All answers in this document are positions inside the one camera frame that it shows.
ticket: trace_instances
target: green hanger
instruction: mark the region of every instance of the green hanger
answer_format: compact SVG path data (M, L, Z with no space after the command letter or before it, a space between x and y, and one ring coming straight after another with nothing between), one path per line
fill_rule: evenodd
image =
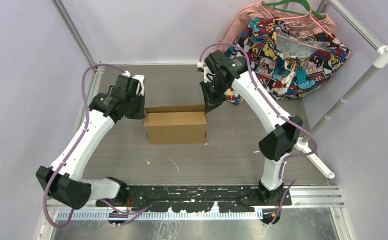
M301 4L307 11L311 10L311 6L309 5L308 0L282 0L279 2L270 2L270 3L262 3L263 6L273 6L273 9L281 11L281 12L286 12L286 13L291 13L291 14L298 14L298 15L305 15L304 13L301 12L296 12L296 11L291 11L283 8L277 8L276 6L286 4L286 3L298 3ZM316 12L312 10L312 14L321 20L325 18L325 16L319 14L319 12Z

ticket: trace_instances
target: scratched black metal plate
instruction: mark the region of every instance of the scratched black metal plate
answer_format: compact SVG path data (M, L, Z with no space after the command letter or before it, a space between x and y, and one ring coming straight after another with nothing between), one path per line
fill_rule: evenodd
M283 201L284 206L292 204L290 193ZM254 206L277 206L282 193L275 202L262 202L257 186L129 186L130 206L133 211L150 206L156 213L172 211L179 213L208 212L217 202L221 213L254 212Z

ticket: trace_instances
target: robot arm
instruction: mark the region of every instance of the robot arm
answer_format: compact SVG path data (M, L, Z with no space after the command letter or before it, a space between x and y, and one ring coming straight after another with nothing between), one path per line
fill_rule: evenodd
M144 118L144 76L130 76L125 72L110 86L107 93L97 94L89 105L89 123L85 121L76 132L69 145L48 167L40 166L36 177L45 190L53 172L63 162L67 153L74 147L82 131L84 137L76 145L66 163L58 172L48 195L51 198L73 208L80 209L90 200L110 199L114 204L127 198L126 184L114 178L103 180L82 179L82 173L88 160L106 133L122 117L128 119Z
M282 192L284 183L279 177L283 160L288 157L299 138L300 130L285 122L269 106L258 89L264 93L270 103L280 112L281 116L291 119L302 125L299 116L291 117L269 95L253 73L252 76L257 87L252 82L247 70L246 60L242 57L229 59L221 51L211 53L204 60L208 70L215 75L213 80L205 80L200 83L205 111L210 112L225 101L224 92L232 87L245 99L263 124L267 135L259 142L258 146L264 155L264 170L259 181L259 189L263 201L273 201Z

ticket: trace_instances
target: white scrap on table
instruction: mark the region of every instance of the white scrap on table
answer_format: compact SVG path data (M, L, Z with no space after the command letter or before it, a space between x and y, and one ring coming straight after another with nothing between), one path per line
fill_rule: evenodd
M176 169L178 169L178 172L179 172L179 171L180 171L180 168L177 166L177 164L172 160L171 157L169 157L169 159L172 161L173 164L175 164L175 167L176 167Z

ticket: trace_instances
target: clothing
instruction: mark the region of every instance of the clothing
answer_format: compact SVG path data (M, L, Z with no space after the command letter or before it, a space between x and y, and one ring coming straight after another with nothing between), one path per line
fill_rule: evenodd
M247 52L257 79L277 100L302 98L316 90L335 74L350 54L334 35L321 32L297 37L287 24L276 18L253 19L235 44ZM242 53L231 46L225 55L235 58Z
M243 7L232 20L219 42L232 44L253 19L289 18L299 16L296 14L277 11L272 6L263 6L262 3L266 2L258 1ZM335 34L337 32L336 24L326 13L321 13L321 15L325 16L325 18L319 19L316 16L312 17L330 33ZM322 28L320 28L309 17L289 19L288 21L290 21L290 23L288 23L290 32L299 37L306 37L311 34L319 34L323 32ZM216 49L221 50L224 53L228 49L228 46L219 45Z

